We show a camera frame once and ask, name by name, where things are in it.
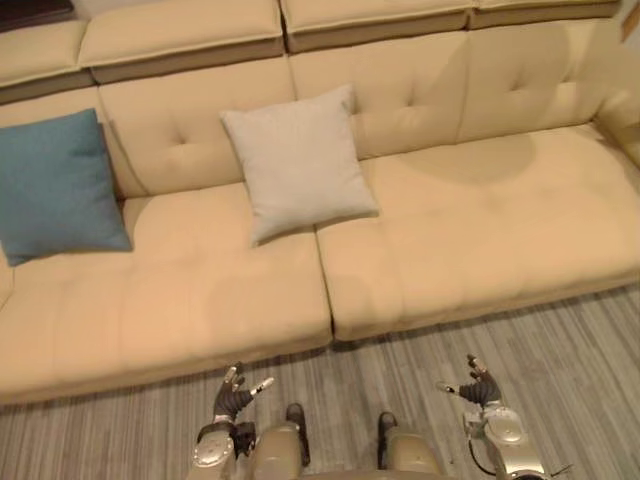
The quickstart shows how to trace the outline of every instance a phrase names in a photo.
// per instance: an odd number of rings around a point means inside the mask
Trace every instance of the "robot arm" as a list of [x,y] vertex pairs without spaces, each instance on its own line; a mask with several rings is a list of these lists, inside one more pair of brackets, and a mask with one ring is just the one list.
[[213,422],[198,434],[193,463],[187,480],[228,479],[235,470],[240,453],[248,453],[255,444],[253,423],[236,425],[240,411],[265,388],[273,384],[269,377],[251,390],[239,390],[244,383],[242,365],[232,366],[224,377],[213,406]]
[[480,413],[465,412],[463,416],[469,438],[485,441],[499,480],[548,479],[520,416],[503,404],[500,387],[487,368],[473,355],[467,358],[475,383],[455,386],[438,382],[437,386],[482,407]]

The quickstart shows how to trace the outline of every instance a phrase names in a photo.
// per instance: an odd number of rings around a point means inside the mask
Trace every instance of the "floor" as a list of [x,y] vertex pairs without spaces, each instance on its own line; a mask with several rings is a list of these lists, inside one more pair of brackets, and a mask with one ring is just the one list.
[[[491,368],[548,470],[640,478],[640,286],[260,362],[248,383],[276,383],[241,419],[264,429],[301,402],[312,473],[372,468],[376,418],[390,409],[448,474],[485,479],[460,426],[472,407],[435,388],[468,380],[467,352]],[[222,374],[0,409],[0,479],[185,478]],[[245,469],[243,460],[235,478]]]

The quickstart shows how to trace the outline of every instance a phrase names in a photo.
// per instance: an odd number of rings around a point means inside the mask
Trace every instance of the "sofa armrest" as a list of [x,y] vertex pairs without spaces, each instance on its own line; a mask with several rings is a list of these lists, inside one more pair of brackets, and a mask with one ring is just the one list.
[[612,87],[596,122],[640,168],[640,55],[620,46],[610,75]]

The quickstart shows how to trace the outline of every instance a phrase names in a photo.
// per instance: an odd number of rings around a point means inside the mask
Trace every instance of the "sofa cushion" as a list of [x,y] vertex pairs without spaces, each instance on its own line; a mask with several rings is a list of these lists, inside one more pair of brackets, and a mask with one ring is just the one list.
[[81,20],[0,33],[0,104],[91,85],[78,65]]
[[131,250],[95,110],[0,128],[0,240],[9,265]]
[[298,98],[354,86],[362,159],[455,142],[467,56],[466,34],[448,32],[301,53],[290,63]]
[[105,117],[96,87],[61,92],[2,105],[0,106],[0,128],[39,122],[88,108],[96,111],[104,133],[109,159],[113,168],[116,195],[119,198],[123,198],[125,194],[127,196],[144,195],[146,190],[136,177],[129,160],[122,151],[120,142],[114,135],[111,123]]
[[471,0],[282,0],[289,49],[301,52],[459,30]]
[[251,243],[294,228],[377,212],[360,173],[351,85],[250,112],[221,113],[253,207]]
[[469,27],[612,17],[621,3],[620,0],[475,0]]
[[242,181],[219,112],[290,102],[294,90],[286,59],[274,58],[105,85],[100,96],[128,164],[153,195]]
[[14,269],[0,403],[92,392],[326,345],[313,231],[249,248],[242,183],[128,200],[132,253]]
[[89,24],[80,63],[100,83],[283,53],[275,0],[161,1],[118,8]]
[[568,20],[469,32],[469,79],[458,141],[580,125],[611,89],[613,20]]
[[339,339],[639,278],[640,173],[589,125],[361,165],[380,216],[318,228]]

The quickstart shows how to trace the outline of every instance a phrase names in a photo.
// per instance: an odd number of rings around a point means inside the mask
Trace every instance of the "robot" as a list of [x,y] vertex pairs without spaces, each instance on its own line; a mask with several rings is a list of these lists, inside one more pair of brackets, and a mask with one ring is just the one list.
[[[487,368],[468,355],[475,382],[452,385],[438,382],[443,392],[481,406],[480,413],[466,412],[463,425],[474,461],[497,480],[550,480],[545,474],[519,415],[502,401],[500,388]],[[285,422],[266,430],[256,443],[253,423],[236,423],[238,413],[274,382],[267,378],[250,390],[244,383],[242,365],[229,369],[215,399],[213,421],[200,430],[187,480],[227,480],[235,471],[236,458],[250,455],[248,480],[291,480],[302,476],[310,452],[304,410],[288,406]],[[481,467],[471,439],[484,441],[495,472]],[[555,476],[566,470],[554,473]],[[418,434],[398,426],[390,412],[378,419],[378,469],[305,475],[305,480],[455,480],[444,476],[435,455]]]

